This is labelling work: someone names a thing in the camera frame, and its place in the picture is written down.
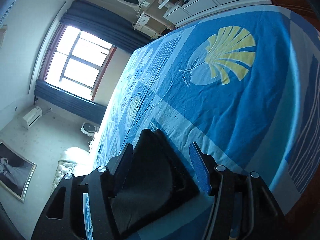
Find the white fan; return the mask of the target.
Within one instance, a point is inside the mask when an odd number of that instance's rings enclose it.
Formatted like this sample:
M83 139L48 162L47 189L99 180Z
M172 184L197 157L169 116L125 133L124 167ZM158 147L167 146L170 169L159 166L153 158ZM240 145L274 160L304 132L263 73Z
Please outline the white fan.
M94 126L89 122L84 122L80 128L80 131L89 137L94 137L95 133L98 133L99 127Z

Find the framed black white picture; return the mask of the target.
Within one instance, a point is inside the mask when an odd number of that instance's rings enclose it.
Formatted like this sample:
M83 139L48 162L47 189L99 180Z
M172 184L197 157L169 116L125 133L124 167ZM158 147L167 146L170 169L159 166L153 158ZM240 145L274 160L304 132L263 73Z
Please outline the framed black white picture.
M1 186L24 203L36 164L13 151L1 140Z

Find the window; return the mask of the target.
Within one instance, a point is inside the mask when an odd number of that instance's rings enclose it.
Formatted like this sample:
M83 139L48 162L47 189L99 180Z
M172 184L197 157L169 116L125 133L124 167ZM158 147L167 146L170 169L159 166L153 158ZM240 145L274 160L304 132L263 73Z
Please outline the window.
M60 24L47 48L39 79L93 100L116 47L71 25Z

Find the white TV cabinet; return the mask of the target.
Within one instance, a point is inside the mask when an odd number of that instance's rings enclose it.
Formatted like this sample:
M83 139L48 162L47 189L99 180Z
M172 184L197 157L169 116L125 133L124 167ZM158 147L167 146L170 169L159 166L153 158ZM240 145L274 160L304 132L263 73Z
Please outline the white TV cabinet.
M178 28L223 11L264 4L270 5L271 0L191 0L184 5L174 5L166 11L163 17Z

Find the cream dressing table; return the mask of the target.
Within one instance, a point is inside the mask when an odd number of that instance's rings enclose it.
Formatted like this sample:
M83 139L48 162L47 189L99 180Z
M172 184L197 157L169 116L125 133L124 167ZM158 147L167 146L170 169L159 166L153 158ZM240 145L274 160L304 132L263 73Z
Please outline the cream dressing table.
M175 25L164 18L167 8L159 9L159 0L145 0L137 12L133 28L155 40L175 30Z

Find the blue patterned bed sheet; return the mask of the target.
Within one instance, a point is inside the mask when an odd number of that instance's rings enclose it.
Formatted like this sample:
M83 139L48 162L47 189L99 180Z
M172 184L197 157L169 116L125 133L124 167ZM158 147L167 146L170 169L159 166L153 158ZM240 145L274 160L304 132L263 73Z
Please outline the blue patterned bed sheet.
M144 129L161 130L194 181L189 147L257 172L286 217L281 239L319 239L319 31L255 5L209 16L133 52L94 140L106 165Z

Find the white air conditioner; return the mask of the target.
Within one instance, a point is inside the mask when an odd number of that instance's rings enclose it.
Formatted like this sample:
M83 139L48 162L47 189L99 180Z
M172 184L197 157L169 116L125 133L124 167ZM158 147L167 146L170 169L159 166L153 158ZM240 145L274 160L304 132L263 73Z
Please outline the white air conditioner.
M42 117L42 113L41 107L34 107L22 118L22 127L30 129Z

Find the dark blue right curtain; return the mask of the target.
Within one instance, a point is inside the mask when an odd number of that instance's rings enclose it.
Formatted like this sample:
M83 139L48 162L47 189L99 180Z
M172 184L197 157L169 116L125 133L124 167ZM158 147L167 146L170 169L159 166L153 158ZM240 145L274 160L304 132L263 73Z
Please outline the dark blue right curtain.
M106 107L101 104L79 97L42 80L36 81L34 95L99 125L106 111Z

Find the tufted cream headboard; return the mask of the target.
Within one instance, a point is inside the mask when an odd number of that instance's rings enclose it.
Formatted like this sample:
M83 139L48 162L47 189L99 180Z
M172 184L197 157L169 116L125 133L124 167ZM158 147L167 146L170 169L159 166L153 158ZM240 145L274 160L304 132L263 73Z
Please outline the tufted cream headboard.
M76 177L90 174L92 171L92 158L89 152L78 148L70 147L63 154L57 163L54 180L50 193L52 194L67 173L72 173Z

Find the dark blue curtain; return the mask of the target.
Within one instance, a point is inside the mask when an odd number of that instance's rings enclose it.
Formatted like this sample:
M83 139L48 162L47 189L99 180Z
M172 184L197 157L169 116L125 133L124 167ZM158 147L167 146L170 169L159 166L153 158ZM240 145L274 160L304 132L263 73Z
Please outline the dark blue curtain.
M34 95L99 125L106 111L106 107L101 104L79 97L42 80L36 81Z
M133 29L131 22L86 0L75 0L60 22L90 33L114 46L133 53L152 39Z

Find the black pants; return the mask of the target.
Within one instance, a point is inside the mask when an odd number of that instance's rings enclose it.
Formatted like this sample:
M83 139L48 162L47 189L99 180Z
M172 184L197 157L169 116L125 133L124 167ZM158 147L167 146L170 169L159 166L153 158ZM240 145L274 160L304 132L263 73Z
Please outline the black pants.
M160 130L142 130L122 189L111 201L125 238L176 210L199 188Z

